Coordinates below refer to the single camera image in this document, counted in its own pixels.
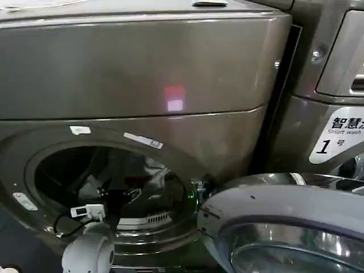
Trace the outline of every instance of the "gray washing machine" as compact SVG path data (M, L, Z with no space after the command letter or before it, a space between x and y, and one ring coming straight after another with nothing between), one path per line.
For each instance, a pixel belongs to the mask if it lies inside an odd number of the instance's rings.
M364 1L257 2L286 9L301 30L255 171L363 178Z
M62 251L56 219L83 221L64 211L132 191L116 267L212 265L198 187L246 173L291 17L246 1L1 5L2 205Z

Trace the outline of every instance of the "green light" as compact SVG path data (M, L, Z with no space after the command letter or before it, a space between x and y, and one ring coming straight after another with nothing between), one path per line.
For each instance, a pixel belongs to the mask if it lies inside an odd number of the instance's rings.
M188 192L187 196L188 196L188 199L194 199L195 192Z

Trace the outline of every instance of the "white label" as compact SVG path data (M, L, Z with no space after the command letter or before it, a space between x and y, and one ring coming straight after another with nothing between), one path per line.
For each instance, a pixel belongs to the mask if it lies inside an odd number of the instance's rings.
M87 126L70 126L69 128L74 135L91 134L91 129Z
M340 108L329 118L309 156L309 161L321 164L363 141L364 107Z
M153 148L161 149L163 147L162 142L159 142L159 141L156 141L156 140L153 140L153 139L150 139L150 138L145 138L145 137L140 136L140 135L133 135L133 134L130 134L130 133L124 133L124 137L129 138L129 139L134 140L134 141L137 141L137 142L140 142L140 143L143 143L143 144L148 145L148 146L153 147Z

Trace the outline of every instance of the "washing machine lid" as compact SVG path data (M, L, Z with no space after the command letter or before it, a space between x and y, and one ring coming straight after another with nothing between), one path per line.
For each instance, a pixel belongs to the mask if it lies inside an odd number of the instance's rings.
M229 273L362 272L364 196L298 185L240 185L208 199L197 226Z

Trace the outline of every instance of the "number 1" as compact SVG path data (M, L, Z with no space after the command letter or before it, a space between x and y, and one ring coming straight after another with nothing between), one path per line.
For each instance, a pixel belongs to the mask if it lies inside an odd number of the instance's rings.
M331 140L324 140L323 142L325 143L322 150L319 152L316 152L317 154L327 154L328 152L326 152L326 148L328 147L329 143Z

